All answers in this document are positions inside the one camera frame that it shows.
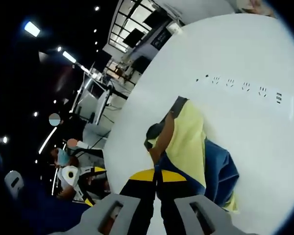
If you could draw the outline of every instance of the face mask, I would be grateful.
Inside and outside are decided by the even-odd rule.
[[[58,148],[58,151],[58,165],[65,166],[70,161],[70,157],[61,148]]]

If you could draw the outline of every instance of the white table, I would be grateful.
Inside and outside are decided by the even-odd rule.
[[[151,62],[113,126],[104,149],[112,190],[120,192],[131,175],[152,167],[146,131],[181,95],[203,112],[207,137],[227,149],[238,168],[234,225],[272,234],[294,208],[293,38],[278,20],[250,14],[182,29]],[[148,233],[165,234],[159,200]]]

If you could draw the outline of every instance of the desk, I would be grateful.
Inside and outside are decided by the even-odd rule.
[[[277,19],[252,14],[182,30],[151,62],[112,128],[104,149],[111,188],[118,193],[131,175],[152,168],[147,129],[180,95],[202,111],[207,137],[231,153],[240,173],[233,224],[272,234],[294,208],[294,40]],[[246,82],[252,89],[244,94]],[[282,106],[271,102],[275,91]],[[165,234],[157,199],[149,234]]]

